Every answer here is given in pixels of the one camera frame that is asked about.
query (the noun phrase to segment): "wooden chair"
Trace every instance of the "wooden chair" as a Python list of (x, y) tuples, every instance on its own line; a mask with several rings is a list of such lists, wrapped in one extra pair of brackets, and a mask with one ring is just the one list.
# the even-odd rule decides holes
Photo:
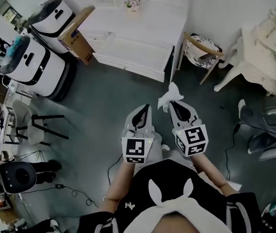
[[(210, 49), (210, 48), (207, 48), (206, 46), (202, 45), (201, 42), (203, 42), (203, 41), (208, 41), (209, 44), (213, 45), (214, 49)], [(203, 63), (199, 63), (193, 56), (190, 55), (191, 43), (195, 47), (199, 48), (200, 50), (202, 50), (208, 54), (214, 55), (214, 56)], [(208, 69), (207, 74), (199, 82), (200, 84), (203, 84), (204, 81), (206, 80), (206, 78), (209, 76), (209, 74), (212, 72), (212, 70), (216, 66), (216, 64), (219, 62), (221, 56), (223, 56), (224, 54), (223, 54), (223, 50), (219, 46), (215, 45), (209, 39), (206, 39), (197, 34), (192, 34), (191, 36), (189, 36), (187, 33), (184, 33), (184, 40), (183, 40), (183, 46), (182, 46), (178, 70), (180, 70), (183, 55), (186, 55), (186, 57), (189, 59), (189, 61), (192, 64), (194, 64), (195, 66)]]

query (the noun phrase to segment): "flower pot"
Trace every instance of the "flower pot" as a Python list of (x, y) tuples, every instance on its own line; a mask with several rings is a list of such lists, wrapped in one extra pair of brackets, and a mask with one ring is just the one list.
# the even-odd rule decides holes
[(139, 12), (139, 6), (134, 6), (134, 7), (127, 7), (127, 11), (129, 13), (138, 13)]

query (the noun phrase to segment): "white tissue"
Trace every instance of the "white tissue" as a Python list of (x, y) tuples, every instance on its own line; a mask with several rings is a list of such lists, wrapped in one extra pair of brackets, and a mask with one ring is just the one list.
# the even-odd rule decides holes
[(163, 111), (168, 112), (168, 106), (170, 101), (179, 101), (183, 98), (184, 96), (180, 95), (177, 85), (172, 82), (169, 85), (169, 91), (160, 99), (158, 99), (157, 109), (159, 109), (162, 106)]

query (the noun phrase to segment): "floral cushion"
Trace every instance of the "floral cushion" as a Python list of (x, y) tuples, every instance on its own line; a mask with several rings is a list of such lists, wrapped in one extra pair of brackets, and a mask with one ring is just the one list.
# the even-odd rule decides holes
[[(211, 45), (213, 46), (213, 50), (215, 51), (222, 51), (222, 49), (220, 49), (217, 45), (215, 45), (211, 40), (209, 39), (206, 39), (202, 36), (199, 36), (199, 35), (195, 35), (193, 34), (191, 36), (191, 38), (193, 38), (194, 40), (196, 40), (197, 42), (199, 43), (202, 43), (204, 41), (209, 41), (209, 43), (211, 43)], [(189, 40), (186, 41), (186, 46), (185, 46), (185, 55), (186, 57), (189, 59), (189, 61), (194, 64), (195, 66), (197, 67), (202, 67), (202, 68), (205, 68), (205, 69), (209, 69), (213, 63), (215, 62), (216, 60), (216, 57), (217, 56), (213, 56), (211, 59), (207, 60), (206, 62), (204, 63), (199, 63), (196, 58), (194, 58), (192, 55), (191, 55), (191, 47), (193, 46), (192, 42), (190, 42)]]

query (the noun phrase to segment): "black shirt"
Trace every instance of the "black shirt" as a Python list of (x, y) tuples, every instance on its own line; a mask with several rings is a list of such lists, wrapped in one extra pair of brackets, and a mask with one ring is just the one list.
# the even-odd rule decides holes
[(4, 41), (4, 40), (2, 40), (2, 39), (0, 38), (0, 50), (1, 50), (2, 52), (6, 52), (6, 49), (5, 49), (5, 47), (4, 47), (4, 44), (7, 44), (6, 41)]
[[(228, 197), (201, 179), (192, 169), (172, 160), (164, 160), (142, 168), (132, 179), (128, 194), (119, 202), (114, 214), (98, 212), (80, 218), (78, 233), (95, 232), (97, 226), (105, 226), (101, 233), (112, 233), (111, 221), (116, 219), (120, 233), (143, 211), (156, 206), (149, 194), (148, 183), (152, 180), (161, 190), (162, 202), (183, 195), (184, 184), (192, 180), (193, 191), (189, 198), (226, 224), (233, 233), (259, 232), (261, 217), (253, 193), (239, 193)], [(130, 209), (126, 204), (134, 204)]]

